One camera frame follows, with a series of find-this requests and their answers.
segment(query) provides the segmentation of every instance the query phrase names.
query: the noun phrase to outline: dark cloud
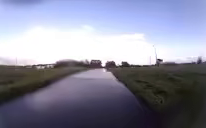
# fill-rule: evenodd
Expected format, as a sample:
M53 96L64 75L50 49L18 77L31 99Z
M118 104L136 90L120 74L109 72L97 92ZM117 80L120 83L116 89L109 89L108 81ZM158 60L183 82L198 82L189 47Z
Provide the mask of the dark cloud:
M12 4L12 5L31 5L39 4L44 0L0 0L3 4Z
M0 63L3 63L3 64L13 64L14 61L12 61L10 59L3 58L3 57L0 57Z

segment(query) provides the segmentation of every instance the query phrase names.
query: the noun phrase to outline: cloud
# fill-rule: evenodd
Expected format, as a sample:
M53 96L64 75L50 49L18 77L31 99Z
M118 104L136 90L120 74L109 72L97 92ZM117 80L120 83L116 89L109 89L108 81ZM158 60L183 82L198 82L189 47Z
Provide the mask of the cloud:
M34 27L0 40L0 56L21 64L54 63L60 59L101 59L149 64L154 50L144 34L98 34L91 26L80 29Z

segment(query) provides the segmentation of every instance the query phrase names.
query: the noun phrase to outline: green field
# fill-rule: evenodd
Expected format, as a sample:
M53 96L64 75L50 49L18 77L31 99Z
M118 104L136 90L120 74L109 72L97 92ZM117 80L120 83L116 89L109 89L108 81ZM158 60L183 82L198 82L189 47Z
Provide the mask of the green field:
M42 88L64 76L86 68L41 69L0 66L0 103Z
M159 114L163 128L190 128L206 98L206 66L114 68L112 73Z

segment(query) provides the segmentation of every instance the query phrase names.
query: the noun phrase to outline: grass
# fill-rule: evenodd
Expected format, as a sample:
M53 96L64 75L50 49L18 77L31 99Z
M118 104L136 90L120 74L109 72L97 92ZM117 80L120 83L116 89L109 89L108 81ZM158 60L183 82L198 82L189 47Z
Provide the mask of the grass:
M0 66L0 104L83 70L85 68L37 70L19 66Z
M114 68L112 73L159 114L164 128L190 128L203 108L206 66Z

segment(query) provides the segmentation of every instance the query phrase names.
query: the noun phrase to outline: sky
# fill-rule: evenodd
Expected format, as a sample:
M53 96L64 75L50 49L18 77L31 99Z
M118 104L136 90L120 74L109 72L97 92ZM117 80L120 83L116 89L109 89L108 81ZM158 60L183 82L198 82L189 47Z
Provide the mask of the sky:
M153 64L155 49L206 59L206 0L0 0L0 64Z

